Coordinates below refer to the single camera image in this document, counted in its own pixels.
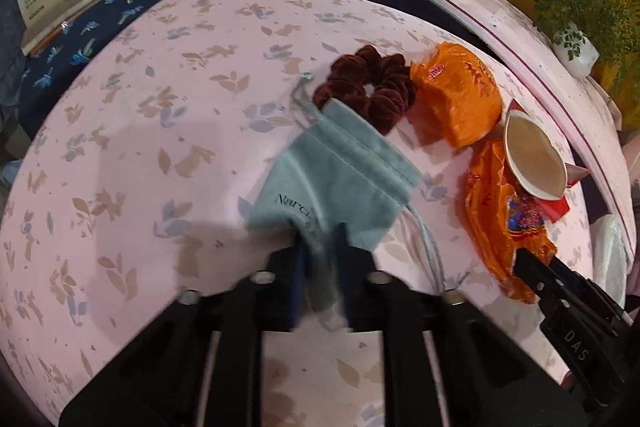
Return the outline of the grey drawstring pouch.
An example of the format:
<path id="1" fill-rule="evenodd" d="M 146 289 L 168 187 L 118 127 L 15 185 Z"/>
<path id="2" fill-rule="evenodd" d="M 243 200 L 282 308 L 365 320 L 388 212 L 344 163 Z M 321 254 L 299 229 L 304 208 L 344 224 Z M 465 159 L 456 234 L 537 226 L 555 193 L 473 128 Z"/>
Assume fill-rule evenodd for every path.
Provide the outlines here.
<path id="1" fill-rule="evenodd" d="M 411 204 L 420 172 L 396 147 L 344 103 L 332 98 L 317 107 L 308 94 L 314 79 L 300 75 L 291 104 L 302 133 L 273 161 L 250 210 L 253 233 L 292 229 L 310 254 L 306 297 L 322 311 L 337 299 L 334 232 L 345 225 L 352 243 L 374 251 L 397 217 L 410 213 L 419 230 L 424 269 L 438 293 L 456 288 L 445 277 L 435 237 Z"/>

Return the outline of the orange printed wrapper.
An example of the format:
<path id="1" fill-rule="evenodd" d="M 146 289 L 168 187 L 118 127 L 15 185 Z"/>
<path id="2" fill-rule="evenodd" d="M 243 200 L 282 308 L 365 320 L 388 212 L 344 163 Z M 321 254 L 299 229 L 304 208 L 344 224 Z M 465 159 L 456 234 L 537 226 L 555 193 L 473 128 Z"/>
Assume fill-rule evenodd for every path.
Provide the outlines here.
<path id="1" fill-rule="evenodd" d="M 514 274 L 516 251 L 525 248 L 545 265 L 556 254 L 539 202 L 513 176 L 503 139 L 474 148 L 462 190 L 466 223 L 480 260 L 506 297 L 531 305 L 535 293 Z"/>

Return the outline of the crushed red white paper cup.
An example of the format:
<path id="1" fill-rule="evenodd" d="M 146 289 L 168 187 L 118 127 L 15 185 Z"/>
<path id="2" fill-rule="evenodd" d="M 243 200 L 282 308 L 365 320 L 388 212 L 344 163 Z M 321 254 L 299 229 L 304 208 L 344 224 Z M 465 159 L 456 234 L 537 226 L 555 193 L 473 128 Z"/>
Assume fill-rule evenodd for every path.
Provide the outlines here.
<path id="1" fill-rule="evenodd" d="M 590 175 L 587 168 L 566 162 L 544 128 L 515 98 L 506 111 L 503 128 L 508 165 L 524 190 L 542 200 L 556 202 L 566 190 Z"/>

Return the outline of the dark red velvet scrunchie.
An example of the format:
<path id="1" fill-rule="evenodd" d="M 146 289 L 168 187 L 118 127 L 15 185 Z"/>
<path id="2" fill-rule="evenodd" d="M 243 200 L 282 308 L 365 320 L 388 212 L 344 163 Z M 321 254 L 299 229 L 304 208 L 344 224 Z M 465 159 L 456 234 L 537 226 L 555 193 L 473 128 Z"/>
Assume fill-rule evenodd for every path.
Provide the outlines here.
<path id="1" fill-rule="evenodd" d="M 388 135 L 416 103 L 416 85 L 402 54 L 381 55 L 368 44 L 355 54 L 340 56 L 312 96 L 318 109 L 331 100 L 342 102 Z"/>

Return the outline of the orange plastic snack bag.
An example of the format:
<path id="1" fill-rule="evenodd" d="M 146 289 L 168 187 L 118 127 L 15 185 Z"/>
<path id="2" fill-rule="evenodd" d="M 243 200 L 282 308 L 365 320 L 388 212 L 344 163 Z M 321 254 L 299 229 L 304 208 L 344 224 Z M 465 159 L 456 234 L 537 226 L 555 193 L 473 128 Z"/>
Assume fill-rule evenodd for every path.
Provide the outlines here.
<path id="1" fill-rule="evenodd" d="M 460 43 L 436 44 L 411 63 L 410 79 L 435 133 L 455 150 L 485 138 L 501 120 L 503 104 L 494 75 Z"/>

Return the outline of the red envelope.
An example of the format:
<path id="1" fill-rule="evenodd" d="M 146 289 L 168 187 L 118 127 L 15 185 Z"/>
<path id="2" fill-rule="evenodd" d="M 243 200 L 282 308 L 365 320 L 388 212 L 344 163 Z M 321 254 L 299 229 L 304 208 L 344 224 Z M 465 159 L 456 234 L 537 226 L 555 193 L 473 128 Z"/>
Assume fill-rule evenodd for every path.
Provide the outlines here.
<path id="1" fill-rule="evenodd" d="M 542 213 L 551 223 L 560 221 L 570 211 L 570 205 L 565 196 L 557 200 L 537 198 L 537 202 Z"/>

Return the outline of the white plastic trash bag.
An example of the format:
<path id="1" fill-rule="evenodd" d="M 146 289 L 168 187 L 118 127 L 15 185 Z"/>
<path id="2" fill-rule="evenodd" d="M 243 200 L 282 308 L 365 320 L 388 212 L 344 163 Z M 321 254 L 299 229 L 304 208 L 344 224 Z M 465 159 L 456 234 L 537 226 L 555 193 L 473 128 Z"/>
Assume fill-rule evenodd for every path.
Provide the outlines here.
<path id="1" fill-rule="evenodd" d="M 632 265 L 624 242 L 623 223 L 617 216 L 605 215 L 590 225 L 590 235 L 593 280 L 623 306 Z"/>

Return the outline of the pink rabbit print tablecloth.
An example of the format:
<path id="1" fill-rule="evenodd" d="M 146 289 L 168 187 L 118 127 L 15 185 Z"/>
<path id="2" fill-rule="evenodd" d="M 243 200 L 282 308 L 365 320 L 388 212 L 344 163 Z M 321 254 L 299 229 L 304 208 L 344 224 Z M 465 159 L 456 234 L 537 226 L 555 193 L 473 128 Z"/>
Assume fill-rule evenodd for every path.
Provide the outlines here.
<path id="1" fill-rule="evenodd" d="M 164 0 L 112 40 L 62 95 L 13 185 L 1 227 L 1 352 L 52 424 L 63 407 L 180 291 L 226 291 L 286 235 L 245 220 L 274 158 L 302 132 L 291 93 L 322 83 L 372 44 L 419 60 L 450 41 L 491 70 L 504 107 L 568 142 L 509 69 L 443 29 L 366 0 Z M 427 144 L 401 121 L 387 137 L 422 174 L 412 205 L 435 236 L 446 281 L 558 383 L 568 372 L 535 306 L 502 295 L 460 221 L 472 148 Z M 266 338 L 265 426 L 383 426 L 374 334 L 338 308 Z"/>

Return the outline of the pink floral bed cover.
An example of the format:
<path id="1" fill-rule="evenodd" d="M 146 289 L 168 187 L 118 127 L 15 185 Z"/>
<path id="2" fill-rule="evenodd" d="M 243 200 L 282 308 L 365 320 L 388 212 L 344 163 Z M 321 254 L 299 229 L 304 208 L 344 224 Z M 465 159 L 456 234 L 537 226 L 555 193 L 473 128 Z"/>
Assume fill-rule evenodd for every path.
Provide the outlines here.
<path id="1" fill-rule="evenodd" d="M 614 119 L 588 80 L 572 77 L 546 39 L 506 0 L 427 0 L 477 35 L 544 106 L 590 170 L 608 211 L 637 245 L 631 182 Z"/>

